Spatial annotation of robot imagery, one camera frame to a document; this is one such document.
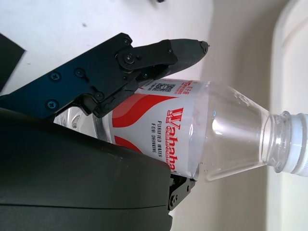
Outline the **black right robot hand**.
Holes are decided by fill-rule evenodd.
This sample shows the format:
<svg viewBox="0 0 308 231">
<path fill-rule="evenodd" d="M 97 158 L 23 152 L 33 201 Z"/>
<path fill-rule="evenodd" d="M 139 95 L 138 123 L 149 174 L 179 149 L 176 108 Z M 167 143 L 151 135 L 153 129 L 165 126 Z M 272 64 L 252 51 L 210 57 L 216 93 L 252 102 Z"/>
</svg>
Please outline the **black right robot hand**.
<svg viewBox="0 0 308 231">
<path fill-rule="evenodd" d="M 168 231 L 195 181 L 160 162 L 55 124 L 71 107 L 100 119 L 138 87 L 189 68 L 205 41 L 133 47 L 120 33 L 0 98 L 3 231 Z"/>
</svg>

